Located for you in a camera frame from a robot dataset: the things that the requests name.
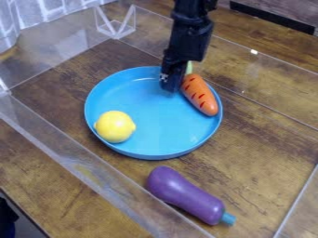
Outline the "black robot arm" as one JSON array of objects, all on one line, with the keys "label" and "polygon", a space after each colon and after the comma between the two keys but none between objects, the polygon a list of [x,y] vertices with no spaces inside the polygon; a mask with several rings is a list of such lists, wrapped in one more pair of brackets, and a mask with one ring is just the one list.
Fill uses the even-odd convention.
[{"label": "black robot arm", "polygon": [[216,9],[217,0],[173,0],[172,28],[160,71],[160,87],[176,92],[189,61],[201,61],[208,47],[213,22],[207,13]]}]

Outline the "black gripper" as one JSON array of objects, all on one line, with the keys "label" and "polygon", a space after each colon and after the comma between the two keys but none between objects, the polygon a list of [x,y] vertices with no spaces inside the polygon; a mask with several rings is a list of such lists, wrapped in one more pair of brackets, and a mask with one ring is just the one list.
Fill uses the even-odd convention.
[{"label": "black gripper", "polygon": [[160,87],[175,93],[185,75],[185,61],[201,61],[213,30],[208,17],[175,18],[172,22],[168,48],[164,50],[159,75]]}]

